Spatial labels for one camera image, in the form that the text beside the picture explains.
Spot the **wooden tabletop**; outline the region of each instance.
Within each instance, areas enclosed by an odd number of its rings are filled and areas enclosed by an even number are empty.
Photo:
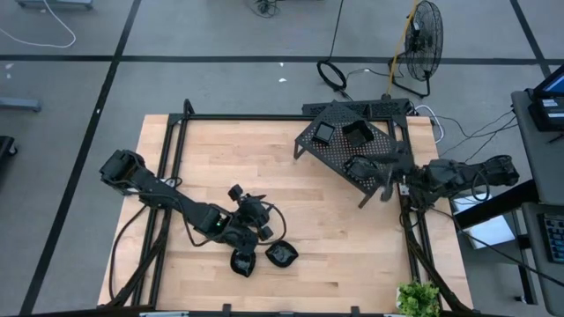
[[[430,121],[410,117],[409,133],[418,165],[437,158]],[[157,170],[167,115],[147,115],[137,145],[146,166]],[[286,269],[275,267],[256,249],[251,277],[236,275],[229,267],[233,249],[209,243],[195,248],[189,243],[180,213],[173,214],[157,308],[160,310],[392,313],[397,309],[396,288],[410,281],[404,231],[398,223],[397,194],[382,203],[371,199],[363,209],[363,194],[338,174],[304,153],[293,159],[294,139],[309,122],[193,121],[182,154],[178,188],[199,202],[236,210],[227,190],[240,184],[253,195],[266,194],[287,222],[286,240],[300,257]],[[387,131],[385,125],[378,128]],[[166,175],[170,175],[174,136]],[[116,232],[137,212],[141,203],[126,198]],[[450,212],[446,199],[437,209]],[[122,236],[116,251],[115,291],[138,265],[148,212]],[[271,215],[270,226],[281,232],[281,221]],[[452,221],[427,213],[427,228],[434,264],[449,287],[472,307],[464,265]],[[197,234],[195,239],[203,237]],[[145,276],[146,302],[152,269]],[[108,272],[99,302],[107,303]]]

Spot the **standing fan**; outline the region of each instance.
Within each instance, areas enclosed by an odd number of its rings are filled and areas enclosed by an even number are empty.
[[[431,94],[429,78],[437,71],[442,54],[442,18],[439,8],[427,0],[421,1],[405,34],[405,52],[397,59],[405,61],[413,78],[427,82],[427,94],[402,86],[392,77],[392,83],[408,92],[424,98]]]

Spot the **potted plant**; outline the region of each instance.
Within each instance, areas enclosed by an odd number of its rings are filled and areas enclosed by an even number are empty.
[[[441,308],[438,294],[439,289],[431,283],[420,284],[413,281],[409,284],[400,284],[397,308],[407,317],[439,317]]]

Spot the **desk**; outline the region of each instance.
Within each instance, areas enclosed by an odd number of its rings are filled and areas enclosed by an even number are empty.
[[[564,271],[564,266],[552,264],[547,261],[545,256],[541,256],[545,252],[545,247],[540,243],[542,237],[537,228],[536,214],[538,210],[547,207],[538,206],[537,203],[545,205],[564,206],[564,195],[562,194],[562,175],[564,175],[564,140],[556,141],[549,144],[548,141],[554,139],[559,134],[556,132],[540,132],[535,126],[534,121],[529,114],[529,105],[531,98],[527,92],[511,93],[513,108],[516,114],[523,145],[531,167],[532,180],[527,180],[512,189],[497,195],[484,203],[480,203],[465,212],[456,215],[458,223],[463,228],[482,223],[492,217],[502,215],[523,206],[523,217],[528,228],[528,241],[530,241],[532,253],[535,255],[535,263],[542,270],[543,267],[550,268],[546,272],[551,276],[553,272]],[[520,248],[529,248],[529,243],[522,243],[519,240]],[[537,304],[534,288],[532,287],[531,273],[520,268],[520,275],[523,284],[525,300],[530,304]],[[561,292],[559,286],[549,287],[541,283],[545,305],[547,309],[557,312],[558,315],[564,315],[564,307],[561,307]]]
[[[527,92],[513,92],[511,100],[531,167],[532,180],[527,180],[487,202],[458,214],[456,219],[463,228],[520,208],[527,202],[564,206],[561,186],[562,175],[564,175],[562,164],[564,140],[547,143],[559,134],[537,130],[529,114],[531,98]]]
[[[428,118],[409,119],[415,160],[419,165],[437,157]],[[147,115],[136,152],[156,171],[168,115]],[[309,122],[189,121],[178,188],[196,201],[216,203],[228,210],[236,205],[227,190],[236,183],[251,194],[266,194],[285,214],[286,240],[300,257],[287,269],[268,262],[265,247],[256,250],[256,267],[245,278],[229,268],[231,247],[209,243],[190,245],[182,217],[173,213],[157,309],[234,311],[350,312],[396,311],[396,288],[410,281],[404,230],[398,223],[397,194],[388,203],[373,199],[363,209],[363,194],[312,155],[293,159],[294,139]],[[386,131],[385,125],[376,125]],[[173,138],[177,138],[178,129]],[[170,149],[169,156],[174,155]],[[172,164],[167,165],[166,175]],[[116,232],[141,207],[135,197],[124,200]],[[437,208],[449,211],[446,199]],[[116,289],[138,264],[147,213],[125,232],[116,251]],[[280,232],[272,217],[271,228]],[[463,303],[472,307],[464,265],[452,221],[427,213],[434,264]],[[149,269],[145,281],[152,277]],[[142,303],[148,299],[145,283]],[[107,303],[108,272],[99,303]]]

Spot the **monitor screen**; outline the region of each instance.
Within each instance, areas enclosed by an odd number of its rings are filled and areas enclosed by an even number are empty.
[[[561,92],[564,93],[564,74],[560,75],[552,83],[547,85],[544,89],[545,92]]]

